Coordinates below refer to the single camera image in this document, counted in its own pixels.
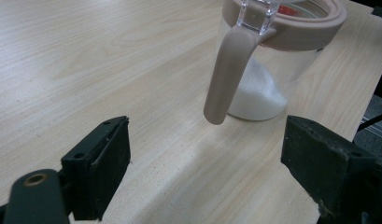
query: beige handle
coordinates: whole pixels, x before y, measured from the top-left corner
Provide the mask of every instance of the beige handle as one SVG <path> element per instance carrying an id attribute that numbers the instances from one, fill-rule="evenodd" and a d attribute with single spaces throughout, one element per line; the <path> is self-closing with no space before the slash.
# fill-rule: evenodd
<path id="1" fill-rule="evenodd" d="M 234 94 L 257 46 L 276 30 L 269 28 L 264 35 L 235 25 L 223 38 L 205 99 L 205 118 L 212 124 L 225 120 Z"/>

